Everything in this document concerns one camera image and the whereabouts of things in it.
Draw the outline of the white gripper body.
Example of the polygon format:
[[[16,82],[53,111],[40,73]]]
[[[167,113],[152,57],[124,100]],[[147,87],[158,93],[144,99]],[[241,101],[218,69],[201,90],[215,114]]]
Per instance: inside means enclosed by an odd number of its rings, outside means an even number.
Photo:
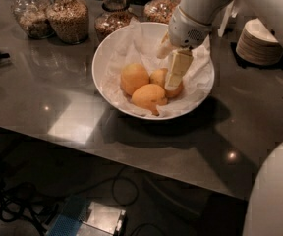
[[[203,44],[210,32],[211,25],[191,19],[180,6],[174,10],[168,25],[170,42],[176,47],[197,48]]]

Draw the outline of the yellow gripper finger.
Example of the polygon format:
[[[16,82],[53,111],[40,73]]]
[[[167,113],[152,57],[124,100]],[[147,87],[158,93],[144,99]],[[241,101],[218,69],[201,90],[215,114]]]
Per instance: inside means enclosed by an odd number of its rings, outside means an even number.
[[[168,56],[169,69],[165,79],[165,88],[175,90],[193,62],[193,54],[189,49],[177,49]]]
[[[174,46],[172,45],[170,38],[169,38],[169,33],[166,32],[158,45],[156,57],[159,59],[164,59],[169,55],[170,52],[174,50]]]

